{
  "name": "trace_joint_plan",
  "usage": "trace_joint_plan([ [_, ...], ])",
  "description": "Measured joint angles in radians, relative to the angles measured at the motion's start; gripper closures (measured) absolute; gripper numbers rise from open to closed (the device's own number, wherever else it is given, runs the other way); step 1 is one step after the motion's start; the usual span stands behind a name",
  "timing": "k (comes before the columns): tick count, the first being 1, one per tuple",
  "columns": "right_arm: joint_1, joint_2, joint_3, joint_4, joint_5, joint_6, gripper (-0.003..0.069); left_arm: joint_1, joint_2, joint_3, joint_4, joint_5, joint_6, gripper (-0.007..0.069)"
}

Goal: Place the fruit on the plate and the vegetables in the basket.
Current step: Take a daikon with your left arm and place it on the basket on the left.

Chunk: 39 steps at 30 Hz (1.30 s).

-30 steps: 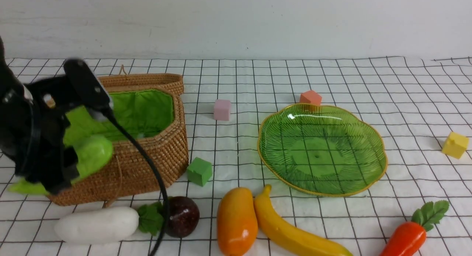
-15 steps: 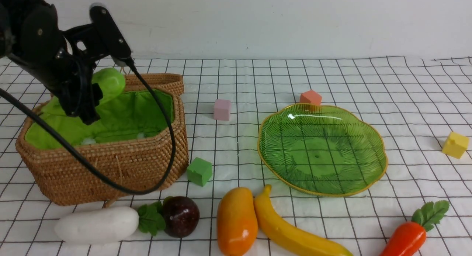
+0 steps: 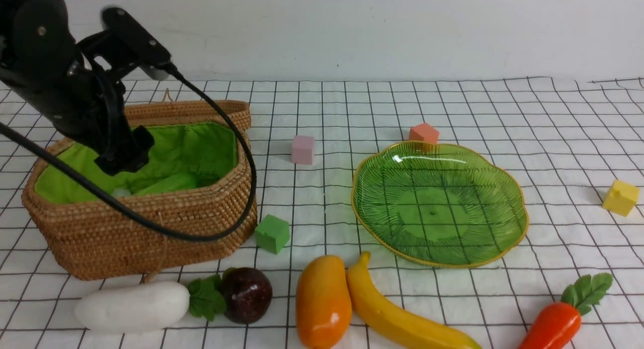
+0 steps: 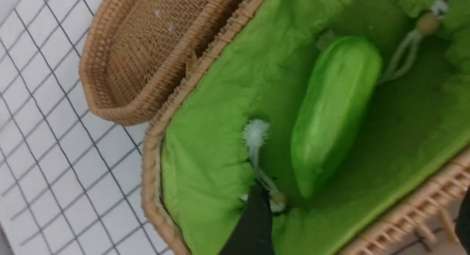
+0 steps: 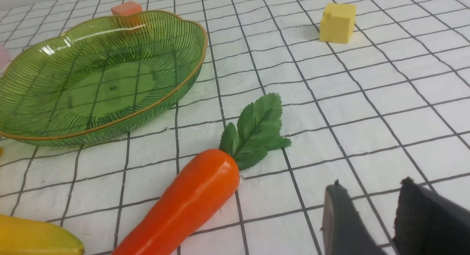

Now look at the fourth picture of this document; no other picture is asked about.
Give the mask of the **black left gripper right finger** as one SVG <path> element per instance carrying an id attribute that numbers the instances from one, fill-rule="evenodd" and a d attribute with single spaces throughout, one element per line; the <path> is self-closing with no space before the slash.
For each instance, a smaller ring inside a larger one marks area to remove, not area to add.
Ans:
<path id="1" fill-rule="evenodd" d="M 468 187 L 455 220 L 455 234 L 465 252 L 470 253 L 470 188 Z"/>

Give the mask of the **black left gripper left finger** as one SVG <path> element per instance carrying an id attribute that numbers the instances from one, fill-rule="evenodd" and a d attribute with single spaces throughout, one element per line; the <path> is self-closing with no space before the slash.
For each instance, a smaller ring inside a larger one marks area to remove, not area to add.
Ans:
<path id="1" fill-rule="evenodd" d="M 268 193 L 253 185 L 242 216 L 220 255 L 274 255 L 272 213 Z"/>

